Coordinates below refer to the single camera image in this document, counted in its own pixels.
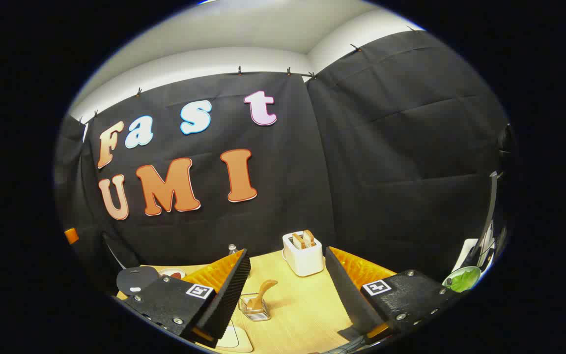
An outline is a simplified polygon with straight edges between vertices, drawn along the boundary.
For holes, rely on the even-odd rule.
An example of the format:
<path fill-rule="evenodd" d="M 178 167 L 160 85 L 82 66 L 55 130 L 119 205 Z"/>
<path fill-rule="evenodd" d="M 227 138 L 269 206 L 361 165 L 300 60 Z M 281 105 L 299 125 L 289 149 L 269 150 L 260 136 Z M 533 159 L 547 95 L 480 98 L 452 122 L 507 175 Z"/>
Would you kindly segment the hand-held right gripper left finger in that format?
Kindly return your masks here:
<path fill-rule="evenodd" d="M 226 331 L 250 269 L 242 249 L 185 278 L 163 276 L 116 302 L 173 336 L 213 348 Z"/>

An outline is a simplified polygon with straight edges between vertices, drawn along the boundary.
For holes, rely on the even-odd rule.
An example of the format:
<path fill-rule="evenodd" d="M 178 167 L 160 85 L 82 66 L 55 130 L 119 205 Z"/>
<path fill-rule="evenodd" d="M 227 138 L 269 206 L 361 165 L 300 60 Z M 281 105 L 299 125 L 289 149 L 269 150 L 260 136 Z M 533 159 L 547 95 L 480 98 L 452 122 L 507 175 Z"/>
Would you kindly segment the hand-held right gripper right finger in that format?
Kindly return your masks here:
<path fill-rule="evenodd" d="M 396 273 L 335 247 L 324 257 L 352 329 L 368 343 L 416 331 L 462 297 L 417 270 Z"/>

